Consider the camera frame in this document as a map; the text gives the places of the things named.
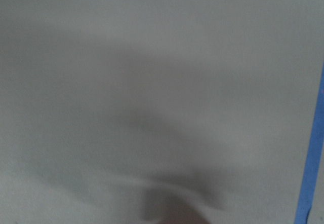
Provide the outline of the red block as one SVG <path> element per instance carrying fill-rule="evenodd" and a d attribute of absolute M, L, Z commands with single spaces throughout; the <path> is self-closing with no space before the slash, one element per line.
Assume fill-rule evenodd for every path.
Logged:
<path fill-rule="evenodd" d="M 142 210 L 145 221 L 156 223 L 204 223 L 209 221 L 192 205 L 180 197 L 150 193 Z"/>

